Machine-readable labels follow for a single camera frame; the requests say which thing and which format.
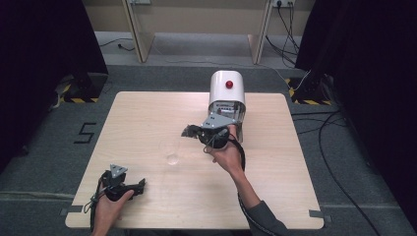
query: forearm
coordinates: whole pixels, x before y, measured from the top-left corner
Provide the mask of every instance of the forearm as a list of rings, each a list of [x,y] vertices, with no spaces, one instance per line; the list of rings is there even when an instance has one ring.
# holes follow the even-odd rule
[[[236,185],[237,192],[245,208],[254,207],[261,202],[243,171],[230,172],[230,176]]]
[[[110,230],[110,227],[108,226],[101,226],[95,227],[94,230],[91,233],[91,236],[104,236],[107,235],[107,232]]]

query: cable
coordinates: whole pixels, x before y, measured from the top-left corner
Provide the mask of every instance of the cable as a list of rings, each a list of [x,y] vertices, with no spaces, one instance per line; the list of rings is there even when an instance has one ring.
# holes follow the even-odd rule
[[[318,115],[318,114],[332,114],[337,111],[319,111],[319,112],[304,112],[304,113],[294,113],[291,116],[299,116],[299,115]]]
[[[339,111],[335,111],[332,114],[329,115],[329,117],[326,119],[325,123],[322,125],[322,127],[319,130],[319,148],[320,148],[320,153],[322,155],[323,161],[328,169],[328,173],[330,174],[331,178],[334,180],[334,182],[336,183],[336,185],[339,187],[339,189],[343,192],[343,194],[349,199],[349,201],[355,205],[355,207],[359,210],[359,212],[362,214],[362,216],[368,221],[369,225],[372,227],[372,229],[374,230],[374,232],[380,236],[380,232],[378,231],[378,229],[375,227],[375,225],[372,223],[372,221],[369,219],[369,217],[365,214],[365,212],[356,204],[356,202],[350,197],[350,195],[346,192],[346,190],[344,190],[343,186],[340,184],[340,182],[336,179],[336,177],[334,176],[333,172],[330,169],[330,166],[328,165],[328,161],[326,159],[325,153],[323,151],[323,146],[322,146],[322,132],[323,132],[323,127],[326,125],[326,123],[328,122],[329,119],[331,119],[331,117],[335,114],[337,114]]]
[[[133,51],[133,50],[135,50],[135,47],[134,48],[131,48],[131,49],[129,49],[129,48],[126,48],[126,47],[124,47],[124,46],[122,46],[122,44],[117,44],[117,46],[119,47],[119,48],[122,48],[122,49],[125,49],[126,51]]]
[[[89,199],[89,202],[84,205],[84,213],[88,213],[89,210],[91,209],[91,212],[89,213],[89,230],[91,232],[94,229],[95,209],[97,207],[98,201],[101,199],[101,197],[103,197],[105,195],[103,193],[105,188],[100,189],[103,175],[101,175],[100,179],[98,180],[98,184],[97,184],[97,188],[95,190],[95,193]]]
[[[304,75],[303,79],[301,79],[301,82],[300,82],[300,84],[298,85],[298,87],[297,87],[297,88],[290,88],[290,89],[292,89],[292,90],[294,90],[294,91],[298,90],[298,89],[301,87],[301,85],[303,85],[304,80],[306,80],[306,78],[309,76],[310,72],[311,72],[311,70],[310,70],[310,71],[308,71],[308,72],[306,73],[306,75]]]
[[[295,65],[295,62],[289,58],[287,55],[285,55],[285,53],[288,54],[292,54],[292,55],[297,55],[296,53],[293,52],[289,52],[289,51],[285,51],[283,49],[280,49],[279,47],[275,46],[270,40],[269,37],[266,35],[265,38],[267,39],[267,41],[269,42],[270,46],[272,47],[272,49],[282,58],[285,58],[285,60],[289,61],[291,64]]]
[[[282,49],[283,50],[285,50],[285,46],[286,46],[286,43],[288,42],[288,36],[285,38],[285,42],[284,42],[284,45],[282,46]],[[282,64],[284,64],[284,66],[286,66],[286,67],[288,67],[288,68],[294,68],[295,67],[295,62],[291,62],[291,64],[292,65],[294,65],[294,67],[291,67],[291,66],[288,66],[286,63],[285,63],[285,61],[284,61],[284,58],[281,58],[282,59]]]
[[[118,40],[133,40],[133,39],[132,38],[128,38],[128,37],[120,37],[120,38],[116,38],[114,40],[108,41],[108,42],[106,42],[104,44],[100,44],[99,46],[102,47],[102,46],[108,45],[108,44],[110,44],[112,42],[115,42],[115,41],[118,41]]]
[[[339,119],[337,119],[337,120],[333,120],[333,121],[331,121],[331,122],[327,122],[327,123],[326,123],[325,121],[322,121],[322,122],[324,122],[324,123],[325,123],[325,125],[337,125],[337,126],[340,126],[340,127],[347,127],[347,125],[340,125],[340,124],[336,124],[336,123],[335,123],[336,121],[341,120],[341,119],[343,119],[343,118],[339,118]],[[314,132],[314,131],[320,130],[320,128],[321,128],[321,127],[316,128],[316,129],[312,129],[312,130],[307,130],[307,131],[299,132],[299,133],[297,133],[297,135],[304,135],[304,134],[307,134],[307,133],[311,133],[311,132]]]
[[[333,120],[333,121],[329,122],[329,124],[336,125],[336,126],[340,126],[340,127],[347,127],[347,125],[342,125],[342,124],[335,123],[336,121],[339,121],[339,120],[343,120],[343,118],[338,118],[336,120]],[[299,118],[299,119],[294,119],[292,121],[318,121],[318,122],[325,122],[325,120],[314,119],[314,118]]]
[[[292,8],[290,7],[290,28],[291,28],[291,31],[290,31],[290,29],[288,29],[288,26],[287,26],[286,22],[284,21],[282,15],[281,15],[281,11],[279,11],[280,7],[278,7],[277,9],[278,9],[278,15],[281,18],[282,23],[284,24],[285,30],[287,31],[287,38],[289,38],[290,41],[294,44],[294,46],[299,49],[299,47],[298,47],[297,43],[295,42],[294,37],[292,35],[292,19],[291,18],[293,18],[293,10],[294,10],[294,8],[293,7]]]

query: wall socket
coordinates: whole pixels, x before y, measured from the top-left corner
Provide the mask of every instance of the wall socket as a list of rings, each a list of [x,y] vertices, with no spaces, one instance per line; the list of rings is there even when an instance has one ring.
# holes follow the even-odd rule
[[[293,6],[295,4],[295,0],[272,0],[272,7],[278,7],[278,1],[281,1],[281,8],[289,8],[291,6],[290,3]]]

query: hand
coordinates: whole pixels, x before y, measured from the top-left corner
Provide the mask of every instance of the hand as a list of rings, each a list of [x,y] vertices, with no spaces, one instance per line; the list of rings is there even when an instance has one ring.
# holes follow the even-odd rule
[[[230,125],[228,128],[229,139],[236,139],[236,126]],[[209,154],[214,157],[212,162],[218,163],[230,175],[243,172],[239,149],[231,142],[227,142],[222,149],[212,149]]]
[[[95,209],[92,235],[106,235],[110,227],[116,222],[116,219],[122,219],[120,212],[122,211],[123,205],[134,193],[133,190],[126,192],[117,202],[112,202],[104,194],[99,199]]]

